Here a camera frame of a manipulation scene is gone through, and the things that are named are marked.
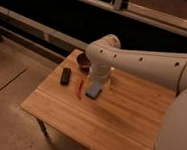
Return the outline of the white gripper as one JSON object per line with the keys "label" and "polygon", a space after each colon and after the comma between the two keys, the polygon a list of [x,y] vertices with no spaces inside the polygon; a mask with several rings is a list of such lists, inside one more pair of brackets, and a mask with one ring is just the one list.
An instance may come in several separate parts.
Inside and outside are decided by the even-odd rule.
{"label": "white gripper", "polygon": [[104,85],[110,78],[110,73],[105,75],[95,73],[93,70],[90,71],[89,88],[86,90],[87,93],[98,94],[103,90]]}

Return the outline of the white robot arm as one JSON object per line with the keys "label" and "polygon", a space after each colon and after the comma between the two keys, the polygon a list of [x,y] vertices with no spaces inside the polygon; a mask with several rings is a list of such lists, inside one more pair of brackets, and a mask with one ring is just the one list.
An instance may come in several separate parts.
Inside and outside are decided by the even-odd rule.
{"label": "white robot arm", "polygon": [[187,53],[124,50],[114,34],[91,42],[85,53],[94,79],[107,79],[117,68],[175,91],[154,150],[187,150]]}

